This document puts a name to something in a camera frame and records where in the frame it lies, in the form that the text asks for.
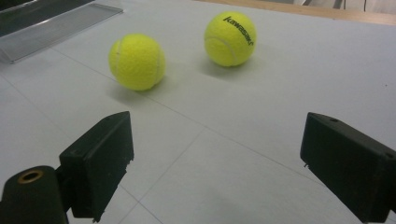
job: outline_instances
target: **wooden edge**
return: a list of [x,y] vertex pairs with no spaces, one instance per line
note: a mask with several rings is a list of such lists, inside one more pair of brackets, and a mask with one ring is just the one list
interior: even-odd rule
[[258,0],[194,0],[198,2],[218,3],[238,7],[253,7],[259,9],[288,12],[300,15],[324,17],[335,20],[361,21],[376,24],[396,25],[396,15],[342,10],[324,7],[306,7],[293,4],[273,3]]

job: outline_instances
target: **white table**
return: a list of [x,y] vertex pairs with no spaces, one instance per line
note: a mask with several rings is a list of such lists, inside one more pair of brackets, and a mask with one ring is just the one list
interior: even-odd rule
[[[396,148],[395,26],[192,1],[122,5],[0,64],[1,185],[32,166],[56,168],[97,121],[128,110],[135,160],[101,223],[359,223],[304,168],[304,123],[307,112],[325,114]],[[224,10],[246,13],[258,31],[254,54],[235,68],[205,55],[205,27]],[[151,91],[125,90],[108,69],[110,46],[129,33],[165,52],[165,78]]]

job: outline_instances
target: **tennis ball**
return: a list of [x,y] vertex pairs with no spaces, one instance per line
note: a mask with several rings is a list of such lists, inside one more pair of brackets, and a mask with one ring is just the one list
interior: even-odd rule
[[244,63],[256,46],[256,29],[248,16],[236,11],[217,15],[206,27],[205,50],[222,66]]
[[161,46],[151,37],[126,35],[108,53],[110,71],[124,87],[134,91],[151,89],[163,78],[165,57]]

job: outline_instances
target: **yellow tennis ball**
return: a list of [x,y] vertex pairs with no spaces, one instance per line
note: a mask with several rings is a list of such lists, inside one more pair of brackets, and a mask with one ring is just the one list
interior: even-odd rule
[[124,87],[134,91],[151,89],[163,78],[165,57],[161,46],[151,37],[126,35],[108,53],[110,71]]
[[209,58],[222,66],[244,63],[256,46],[256,29],[248,16],[225,11],[206,27],[205,50]]

